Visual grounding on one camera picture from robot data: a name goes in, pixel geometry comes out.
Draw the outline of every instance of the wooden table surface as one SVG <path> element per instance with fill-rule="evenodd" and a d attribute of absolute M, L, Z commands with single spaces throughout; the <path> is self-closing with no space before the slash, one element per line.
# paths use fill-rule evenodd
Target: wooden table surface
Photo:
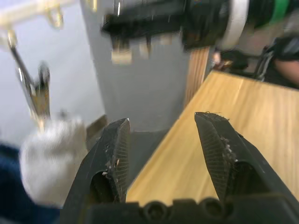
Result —
<path fill-rule="evenodd" d="M 255 145 L 299 199 L 299 91 L 213 71 L 128 191 L 127 201 L 217 197 L 195 112 L 213 112 Z"/>

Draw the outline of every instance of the green component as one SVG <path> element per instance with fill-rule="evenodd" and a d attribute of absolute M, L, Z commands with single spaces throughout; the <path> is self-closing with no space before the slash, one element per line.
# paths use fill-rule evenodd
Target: green component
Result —
<path fill-rule="evenodd" d="M 269 24 L 282 20 L 285 17 L 288 6 L 289 0 L 275 0 L 273 15 Z"/>

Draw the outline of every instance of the white glove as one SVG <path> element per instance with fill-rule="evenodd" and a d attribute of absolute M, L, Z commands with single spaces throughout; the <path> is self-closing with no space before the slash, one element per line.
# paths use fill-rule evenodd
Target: white glove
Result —
<path fill-rule="evenodd" d="M 39 205 L 62 208 L 87 155 L 82 120 L 48 120 L 44 131 L 27 137 L 20 167 L 25 191 Z"/>

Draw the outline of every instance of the wooden panel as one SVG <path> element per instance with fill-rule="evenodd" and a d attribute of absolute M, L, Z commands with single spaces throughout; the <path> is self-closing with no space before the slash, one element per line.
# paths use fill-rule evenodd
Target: wooden panel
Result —
<path fill-rule="evenodd" d="M 216 196 L 195 112 L 219 113 L 254 144 L 299 199 L 299 91 L 212 72 L 128 192 L 141 205 Z"/>
<path fill-rule="evenodd" d="M 185 107 L 204 81 L 209 49 L 204 48 L 191 53 L 189 59 L 189 71 L 187 74 L 187 85 L 185 91 Z"/>

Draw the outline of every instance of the white ring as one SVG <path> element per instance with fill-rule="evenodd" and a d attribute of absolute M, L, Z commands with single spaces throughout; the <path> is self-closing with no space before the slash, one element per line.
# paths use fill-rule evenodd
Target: white ring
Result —
<path fill-rule="evenodd" d="M 230 50 L 237 43 L 246 24 L 249 0 L 230 0 L 228 25 L 218 44 L 220 50 Z"/>

